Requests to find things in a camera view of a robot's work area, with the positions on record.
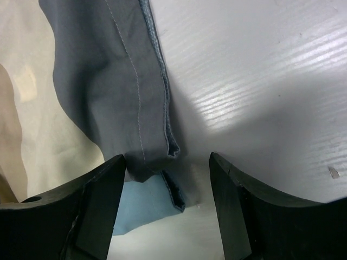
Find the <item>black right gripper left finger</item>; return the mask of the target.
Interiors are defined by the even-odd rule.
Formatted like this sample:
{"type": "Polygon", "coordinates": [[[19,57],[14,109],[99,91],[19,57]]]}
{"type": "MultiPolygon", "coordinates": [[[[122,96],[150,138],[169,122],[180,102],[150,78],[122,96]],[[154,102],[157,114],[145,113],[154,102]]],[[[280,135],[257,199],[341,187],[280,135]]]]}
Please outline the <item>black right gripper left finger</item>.
{"type": "Polygon", "coordinates": [[[117,155],[52,190],[1,204],[1,259],[106,259],[125,168],[117,155]]]}

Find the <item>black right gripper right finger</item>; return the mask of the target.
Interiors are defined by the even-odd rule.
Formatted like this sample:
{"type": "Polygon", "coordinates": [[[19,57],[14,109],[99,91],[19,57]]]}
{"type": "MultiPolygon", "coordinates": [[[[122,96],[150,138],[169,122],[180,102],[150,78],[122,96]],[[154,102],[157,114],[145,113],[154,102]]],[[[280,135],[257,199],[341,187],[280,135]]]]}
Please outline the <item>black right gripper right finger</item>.
{"type": "Polygon", "coordinates": [[[346,199],[287,194],[217,153],[209,169],[225,259],[346,259],[346,199]]]}

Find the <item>striped blue beige cloth placemat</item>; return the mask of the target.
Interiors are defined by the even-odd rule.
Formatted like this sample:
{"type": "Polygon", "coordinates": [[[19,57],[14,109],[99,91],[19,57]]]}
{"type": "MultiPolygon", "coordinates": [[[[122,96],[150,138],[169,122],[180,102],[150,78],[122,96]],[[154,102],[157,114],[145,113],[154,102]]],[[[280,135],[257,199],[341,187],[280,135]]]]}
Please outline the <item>striped blue beige cloth placemat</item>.
{"type": "Polygon", "coordinates": [[[115,235],[182,213],[148,1],[1,1],[1,202],[126,159],[115,235]]]}

